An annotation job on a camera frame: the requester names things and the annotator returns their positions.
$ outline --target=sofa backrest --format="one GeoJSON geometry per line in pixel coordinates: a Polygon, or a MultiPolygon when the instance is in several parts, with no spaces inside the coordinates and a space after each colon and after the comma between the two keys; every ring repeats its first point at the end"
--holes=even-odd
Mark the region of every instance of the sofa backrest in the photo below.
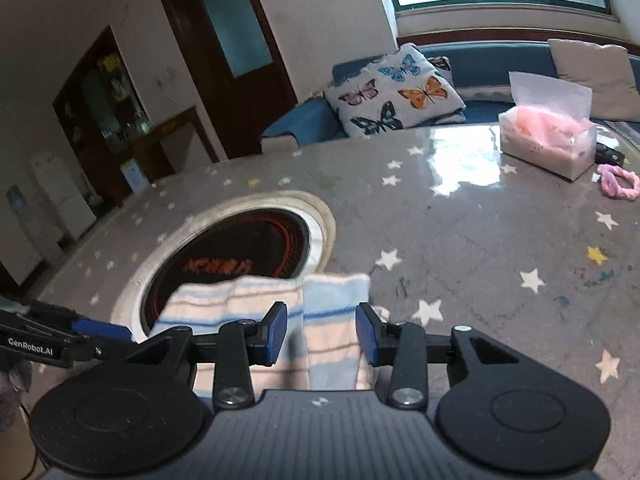
{"type": "MultiPolygon", "coordinates": [[[[447,56],[457,88],[504,86],[509,72],[558,77],[548,43],[539,41],[467,41],[420,47],[426,57],[447,56]]],[[[334,80],[357,72],[376,56],[334,66],[334,80]]],[[[640,87],[640,57],[629,56],[640,87]]]]}

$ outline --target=pink butterfly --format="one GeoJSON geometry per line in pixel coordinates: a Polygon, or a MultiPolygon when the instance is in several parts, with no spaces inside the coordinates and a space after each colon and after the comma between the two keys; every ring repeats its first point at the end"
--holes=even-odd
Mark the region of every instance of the pink butterfly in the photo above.
{"type": "Polygon", "coordinates": [[[357,91],[347,92],[346,94],[338,97],[338,99],[340,99],[340,101],[348,102],[350,106],[358,106],[366,100],[371,101],[377,95],[378,90],[376,89],[376,80],[372,79],[362,87],[362,90],[358,87],[357,91]]]}

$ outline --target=striped cloth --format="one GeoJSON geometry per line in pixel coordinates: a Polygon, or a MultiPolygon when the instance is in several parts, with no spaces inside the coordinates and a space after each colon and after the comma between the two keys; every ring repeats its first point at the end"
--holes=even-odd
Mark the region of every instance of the striped cloth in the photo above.
{"type": "MultiPolygon", "coordinates": [[[[369,301],[366,274],[308,274],[291,280],[257,276],[217,285],[182,285],[172,294],[152,335],[177,325],[194,334],[217,332],[238,319],[260,320],[276,301],[287,305],[287,334],[272,367],[252,366],[256,397],[264,389],[353,390],[372,387],[355,329],[355,310],[369,301]]],[[[389,312],[375,307],[383,320],[389,312]]],[[[210,399],[214,365],[198,366],[194,391],[210,399]]]]}

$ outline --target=tissue box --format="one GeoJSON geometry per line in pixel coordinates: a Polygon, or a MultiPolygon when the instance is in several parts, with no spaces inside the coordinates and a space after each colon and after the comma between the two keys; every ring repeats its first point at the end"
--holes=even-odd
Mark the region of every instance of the tissue box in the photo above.
{"type": "Polygon", "coordinates": [[[537,74],[510,73],[516,106],[500,114],[500,148],[571,181],[594,164],[591,89],[537,74]]]}

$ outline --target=window frame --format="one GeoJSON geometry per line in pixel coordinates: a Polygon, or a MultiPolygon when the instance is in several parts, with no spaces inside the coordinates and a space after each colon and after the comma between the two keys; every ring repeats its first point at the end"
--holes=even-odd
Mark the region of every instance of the window frame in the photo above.
{"type": "Polygon", "coordinates": [[[609,0],[604,0],[604,7],[583,4],[580,2],[572,2],[570,0],[437,0],[435,2],[419,2],[402,6],[399,0],[392,0],[396,12],[402,10],[423,9],[426,7],[451,6],[459,4],[534,4],[549,5],[555,7],[568,7],[570,9],[590,10],[599,14],[612,15],[611,4],[609,0]]]}

